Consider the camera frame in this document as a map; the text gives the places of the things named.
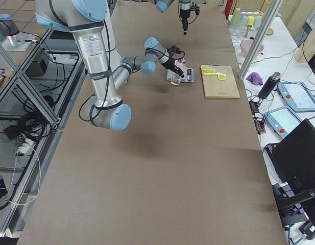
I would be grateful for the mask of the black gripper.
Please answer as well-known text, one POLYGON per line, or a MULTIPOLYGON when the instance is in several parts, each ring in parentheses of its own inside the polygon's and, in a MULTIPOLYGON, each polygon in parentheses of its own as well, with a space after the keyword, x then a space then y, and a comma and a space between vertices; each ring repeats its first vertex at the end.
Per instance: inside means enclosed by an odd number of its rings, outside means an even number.
POLYGON ((184 57, 185 51, 181 50, 176 45, 172 45, 165 49, 164 54, 161 57, 161 65, 183 78, 184 71, 179 65, 183 64, 184 57))
POLYGON ((187 34, 187 21, 191 12, 194 11, 196 16, 200 14, 200 7, 191 0, 179 0, 180 20, 182 21, 183 34, 187 34))

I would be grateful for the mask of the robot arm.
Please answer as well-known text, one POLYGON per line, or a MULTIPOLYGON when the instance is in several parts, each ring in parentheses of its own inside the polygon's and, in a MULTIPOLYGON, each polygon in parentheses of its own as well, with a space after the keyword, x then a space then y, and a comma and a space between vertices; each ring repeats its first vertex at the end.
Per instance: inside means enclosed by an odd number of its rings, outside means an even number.
POLYGON ((111 53, 105 47, 110 37, 106 18, 110 16, 107 1, 36 1, 36 19, 48 29, 72 33, 81 58, 91 79, 94 95, 85 106, 85 121, 113 131, 124 130, 132 115, 118 89, 136 70, 151 75, 160 63, 180 77, 184 72, 154 38, 145 43, 145 55, 124 57, 115 71, 111 68, 111 53))
MULTIPOLYGON (((148 2, 154 4, 159 12, 164 13, 174 1, 154 0, 148 2)), ((178 17, 182 25, 183 35, 187 35, 188 26, 195 22, 199 15, 200 7, 193 1, 189 0, 178 1, 178 17)))

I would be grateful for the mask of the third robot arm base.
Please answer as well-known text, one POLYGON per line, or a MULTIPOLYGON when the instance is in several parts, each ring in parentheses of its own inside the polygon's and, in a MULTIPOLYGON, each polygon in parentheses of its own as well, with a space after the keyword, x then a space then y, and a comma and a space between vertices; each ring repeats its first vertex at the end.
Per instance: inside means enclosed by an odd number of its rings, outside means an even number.
POLYGON ((33 34, 22 33, 12 17, 0 14, 0 42, 6 51, 25 52, 37 40, 33 34))

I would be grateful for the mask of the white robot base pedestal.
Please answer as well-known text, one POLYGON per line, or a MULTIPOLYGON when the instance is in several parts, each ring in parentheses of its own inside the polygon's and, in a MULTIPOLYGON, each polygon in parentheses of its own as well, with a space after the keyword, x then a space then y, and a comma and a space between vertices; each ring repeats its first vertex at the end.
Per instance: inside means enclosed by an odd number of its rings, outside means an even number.
POLYGON ((116 86, 116 89, 119 90, 121 86, 127 83, 129 78, 128 70, 120 67, 121 56, 117 51, 114 31, 111 21, 111 13, 106 0, 96 0, 93 1, 93 17, 98 21, 105 21, 106 25, 102 31, 103 41, 106 48, 107 55, 110 55, 110 64, 113 72, 113 80, 116 86))

